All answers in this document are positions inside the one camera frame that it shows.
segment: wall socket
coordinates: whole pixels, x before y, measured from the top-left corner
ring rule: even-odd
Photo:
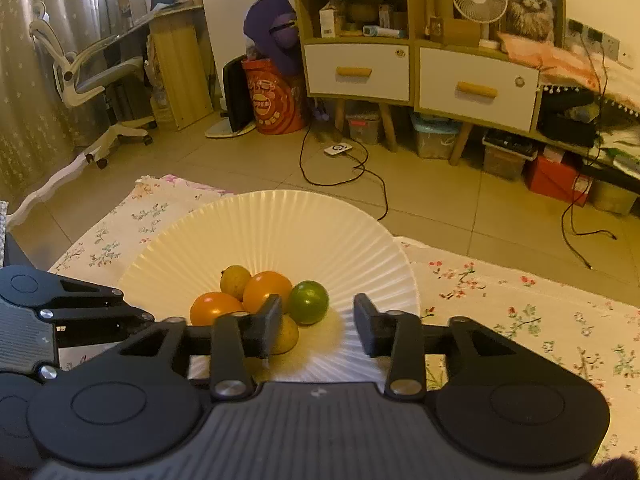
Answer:
[[[584,42],[590,52],[599,54],[604,49],[604,55],[613,61],[617,61],[620,56],[620,41],[609,34],[600,32],[596,28],[575,20],[568,20],[566,35],[567,38],[572,40],[572,43],[579,46],[582,46],[582,42]]]
[[[602,46],[604,55],[613,61],[617,61],[620,56],[620,41],[609,34],[602,35]]]
[[[620,63],[620,65],[628,68],[629,70],[633,70],[636,67],[635,56],[635,51],[633,51],[628,44],[620,44],[620,50],[618,52],[618,63]]]

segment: floral tablecloth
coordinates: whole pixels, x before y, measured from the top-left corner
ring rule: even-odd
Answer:
[[[50,271],[115,286],[157,233],[226,194],[171,175],[143,177]],[[425,323],[471,317],[584,377],[603,393],[611,410],[597,460],[621,454],[640,458],[639,309],[408,238],[397,241],[411,261]],[[96,352],[78,350],[65,359],[67,366]],[[442,386],[442,361],[429,358],[428,363],[429,387]]]

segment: tile floor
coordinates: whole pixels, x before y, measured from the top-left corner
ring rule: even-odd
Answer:
[[[233,192],[304,188],[329,193],[372,216],[384,211],[380,181],[370,174],[338,187],[308,184],[298,168],[303,132],[263,136],[252,132],[235,139],[206,139],[203,132],[218,120],[209,116],[181,132],[153,132],[151,146],[126,144],[110,157],[105,170],[88,167],[46,203],[38,204],[13,233],[39,268],[49,266],[88,228],[132,189],[143,174],[173,173]],[[314,127],[303,154],[309,179],[336,182],[353,176],[353,161],[329,158],[329,127]],[[401,141],[409,146],[410,134]],[[640,306],[640,218],[620,218],[591,205],[575,209],[580,230],[609,229],[602,235],[570,240],[593,265],[589,270],[562,241],[560,216],[566,207],[529,192],[523,182],[507,182],[482,172],[476,143],[452,167],[445,160],[423,160],[409,148],[397,153],[371,146],[367,168],[385,179],[389,213],[382,223],[395,235],[473,258],[577,286]],[[355,149],[353,154],[363,156]],[[636,215],[640,207],[636,205]]]

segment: orange bucket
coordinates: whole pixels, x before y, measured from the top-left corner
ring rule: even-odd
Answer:
[[[307,126],[305,78],[283,76],[270,59],[243,61],[255,126],[262,134],[289,134]]]

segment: wooden cabinet leg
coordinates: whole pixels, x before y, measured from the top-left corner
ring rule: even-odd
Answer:
[[[332,135],[334,142],[342,140],[342,130],[344,129],[344,105],[345,99],[335,100],[335,130]]]
[[[380,115],[382,116],[382,125],[385,128],[386,146],[392,152],[396,152],[398,150],[398,142],[396,141],[394,121],[391,118],[391,109],[388,104],[380,103]]]
[[[453,151],[451,152],[451,156],[449,157],[450,165],[457,166],[460,162],[460,156],[462,156],[462,152],[465,149],[466,142],[469,140],[469,134],[471,133],[471,129],[473,127],[474,126],[472,123],[462,123],[460,133],[456,137],[456,143],[453,145]]]

